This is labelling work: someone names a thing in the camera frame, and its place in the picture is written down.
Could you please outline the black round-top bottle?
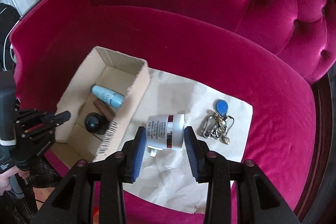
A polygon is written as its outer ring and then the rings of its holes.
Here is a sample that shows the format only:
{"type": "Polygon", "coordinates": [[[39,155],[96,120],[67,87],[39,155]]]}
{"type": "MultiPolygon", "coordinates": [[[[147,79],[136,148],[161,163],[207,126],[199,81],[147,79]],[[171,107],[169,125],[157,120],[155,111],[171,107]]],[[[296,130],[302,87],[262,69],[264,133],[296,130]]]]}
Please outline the black round-top bottle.
{"type": "Polygon", "coordinates": [[[108,126],[108,120],[101,114],[89,113],[84,119],[85,128],[89,133],[104,135],[108,126]]]}

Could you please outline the brown cosmetic tube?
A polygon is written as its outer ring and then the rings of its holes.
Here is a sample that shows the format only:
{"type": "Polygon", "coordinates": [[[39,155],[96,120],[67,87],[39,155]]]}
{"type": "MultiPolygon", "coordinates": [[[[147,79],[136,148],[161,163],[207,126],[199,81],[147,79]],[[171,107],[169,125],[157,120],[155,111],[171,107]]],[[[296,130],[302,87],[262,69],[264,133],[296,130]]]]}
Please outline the brown cosmetic tube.
{"type": "Polygon", "coordinates": [[[107,119],[108,122],[114,120],[115,113],[108,105],[106,105],[100,99],[95,99],[93,104],[96,109],[107,119]]]}

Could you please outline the metal key bunch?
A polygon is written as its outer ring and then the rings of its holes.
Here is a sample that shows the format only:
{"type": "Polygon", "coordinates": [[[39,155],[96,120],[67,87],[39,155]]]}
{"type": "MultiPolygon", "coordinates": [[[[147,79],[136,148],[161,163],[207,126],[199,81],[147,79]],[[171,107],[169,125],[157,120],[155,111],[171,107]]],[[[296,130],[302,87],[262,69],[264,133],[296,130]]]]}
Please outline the metal key bunch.
{"type": "Polygon", "coordinates": [[[230,138],[228,133],[234,125],[235,119],[230,115],[222,115],[215,111],[204,123],[202,136],[206,139],[213,138],[229,145],[230,138]]]}

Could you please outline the cardboard box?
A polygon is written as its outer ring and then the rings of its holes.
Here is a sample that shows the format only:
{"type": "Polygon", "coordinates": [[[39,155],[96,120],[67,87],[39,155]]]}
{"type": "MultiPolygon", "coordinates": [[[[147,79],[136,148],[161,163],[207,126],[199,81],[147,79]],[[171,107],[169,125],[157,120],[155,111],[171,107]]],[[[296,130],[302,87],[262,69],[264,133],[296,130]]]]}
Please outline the cardboard box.
{"type": "Polygon", "coordinates": [[[57,104],[70,119],[55,132],[52,152],[69,168],[78,160],[104,160],[120,147],[126,129],[150,84],[147,61],[103,47],[94,47],[78,67],[57,104]],[[114,112],[100,134],[87,131],[84,120],[100,110],[94,101],[114,112]]]}

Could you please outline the light blue cosmetic tube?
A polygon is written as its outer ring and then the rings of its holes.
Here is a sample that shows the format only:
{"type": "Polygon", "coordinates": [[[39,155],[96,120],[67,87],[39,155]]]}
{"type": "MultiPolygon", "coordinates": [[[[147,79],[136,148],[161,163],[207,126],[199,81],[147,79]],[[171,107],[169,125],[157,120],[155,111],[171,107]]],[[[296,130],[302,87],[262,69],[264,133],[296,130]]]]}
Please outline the light blue cosmetic tube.
{"type": "Polygon", "coordinates": [[[91,92],[101,101],[105,102],[111,107],[119,109],[123,105],[124,96],[113,90],[102,86],[94,85],[91,92]]]}

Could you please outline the blue key fob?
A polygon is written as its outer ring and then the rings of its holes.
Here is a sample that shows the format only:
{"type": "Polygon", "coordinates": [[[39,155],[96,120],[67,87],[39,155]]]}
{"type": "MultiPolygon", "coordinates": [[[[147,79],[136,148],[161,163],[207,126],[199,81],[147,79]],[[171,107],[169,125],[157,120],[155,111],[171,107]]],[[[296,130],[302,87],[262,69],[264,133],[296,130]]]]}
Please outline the blue key fob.
{"type": "Polygon", "coordinates": [[[215,104],[216,112],[221,116],[224,117],[227,115],[228,112],[228,103],[225,100],[217,100],[215,104]]]}

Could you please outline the white cosmetic jar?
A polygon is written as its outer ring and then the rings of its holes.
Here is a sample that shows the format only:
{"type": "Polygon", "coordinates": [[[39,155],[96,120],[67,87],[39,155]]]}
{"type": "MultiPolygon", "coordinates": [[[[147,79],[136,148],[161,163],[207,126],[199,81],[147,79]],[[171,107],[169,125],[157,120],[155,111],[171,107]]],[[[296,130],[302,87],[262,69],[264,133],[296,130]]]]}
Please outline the white cosmetic jar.
{"type": "Polygon", "coordinates": [[[147,146],[156,150],[180,151],[185,130],[184,114],[150,116],[146,124],[147,146]]]}

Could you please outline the white charger plug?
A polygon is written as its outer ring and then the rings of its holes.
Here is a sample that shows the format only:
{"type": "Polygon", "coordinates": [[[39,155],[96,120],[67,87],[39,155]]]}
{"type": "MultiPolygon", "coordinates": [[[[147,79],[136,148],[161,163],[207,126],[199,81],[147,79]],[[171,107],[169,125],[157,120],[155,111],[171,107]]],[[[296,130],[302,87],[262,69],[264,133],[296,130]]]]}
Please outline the white charger plug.
{"type": "Polygon", "coordinates": [[[160,148],[157,148],[157,147],[153,147],[151,145],[147,146],[148,147],[148,150],[149,150],[149,153],[150,153],[150,156],[151,157],[156,157],[157,156],[157,152],[158,151],[161,151],[160,148]]]}

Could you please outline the beige paper sheet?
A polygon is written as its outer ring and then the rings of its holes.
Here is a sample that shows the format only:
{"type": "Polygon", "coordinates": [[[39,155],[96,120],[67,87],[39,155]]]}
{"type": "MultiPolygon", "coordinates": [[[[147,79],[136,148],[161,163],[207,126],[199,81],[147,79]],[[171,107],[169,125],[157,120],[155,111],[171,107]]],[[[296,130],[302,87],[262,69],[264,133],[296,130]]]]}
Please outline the beige paper sheet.
{"type": "MultiPolygon", "coordinates": [[[[206,119],[213,114],[216,101],[225,100],[228,115],[235,120],[228,132],[230,143],[224,144],[213,138],[205,141],[209,149],[226,159],[242,160],[253,114],[250,104],[191,79],[155,69],[150,69],[149,73],[150,85],[123,141],[133,139],[150,116],[159,114],[184,114],[186,125],[194,129],[198,139],[203,140],[201,133],[206,119]]],[[[138,179],[123,186],[126,192],[142,200],[190,214],[205,212],[207,187],[193,178],[184,149],[159,151],[156,157],[145,151],[138,179]]]]}

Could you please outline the black jacket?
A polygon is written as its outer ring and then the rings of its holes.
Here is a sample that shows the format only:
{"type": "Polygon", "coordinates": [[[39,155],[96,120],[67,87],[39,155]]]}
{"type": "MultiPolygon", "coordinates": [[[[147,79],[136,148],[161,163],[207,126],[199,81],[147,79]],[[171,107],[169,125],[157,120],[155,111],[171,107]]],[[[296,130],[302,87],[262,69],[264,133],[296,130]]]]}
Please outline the black jacket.
{"type": "Polygon", "coordinates": [[[20,15],[13,6],[7,5],[4,3],[0,4],[1,8],[1,71],[5,71],[6,69],[11,69],[13,66],[13,61],[10,57],[10,39],[9,33],[18,22],[20,15]]]}

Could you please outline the red velvet tufted sofa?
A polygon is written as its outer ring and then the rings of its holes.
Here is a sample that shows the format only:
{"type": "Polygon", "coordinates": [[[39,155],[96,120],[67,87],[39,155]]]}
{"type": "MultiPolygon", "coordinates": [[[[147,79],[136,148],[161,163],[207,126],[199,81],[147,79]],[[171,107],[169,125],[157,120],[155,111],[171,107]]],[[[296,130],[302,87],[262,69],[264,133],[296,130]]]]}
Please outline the red velvet tufted sofa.
{"type": "Polygon", "coordinates": [[[311,86],[335,63],[334,0],[43,0],[13,30],[24,109],[56,109],[95,46],[253,107],[253,159],[298,211],[315,145],[311,86]]]}

